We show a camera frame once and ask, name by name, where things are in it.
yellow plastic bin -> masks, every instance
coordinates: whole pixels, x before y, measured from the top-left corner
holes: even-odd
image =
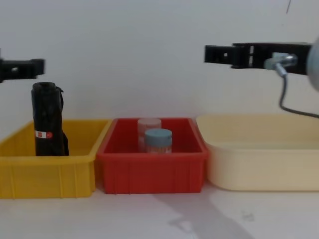
[[[212,154],[208,179],[229,190],[319,191],[319,119],[282,115],[203,115]]]
[[[0,143],[0,198],[79,198],[95,191],[95,154],[111,124],[64,120],[70,156],[35,156],[33,122]]]

jar with blue lid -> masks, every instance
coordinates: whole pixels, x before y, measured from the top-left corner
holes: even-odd
[[[172,132],[164,128],[152,128],[145,132],[147,153],[171,153]]]

red plastic bin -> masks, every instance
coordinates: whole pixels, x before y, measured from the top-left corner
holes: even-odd
[[[107,194],[198,193],[209,151],[192,119],[161,119],[172,131],[172,153],[138,151],[138,119],[113,121],[96,160]]]

cream plastic tub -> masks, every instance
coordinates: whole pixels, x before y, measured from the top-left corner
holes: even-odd
[[[228,190],[319,191],[319,119],[298,115],[203,115],[212,151],[208,179]]]

white table surface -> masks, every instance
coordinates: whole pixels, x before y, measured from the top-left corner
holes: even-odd
[[[319,193],[0,200],[0,239],[319,239]]]

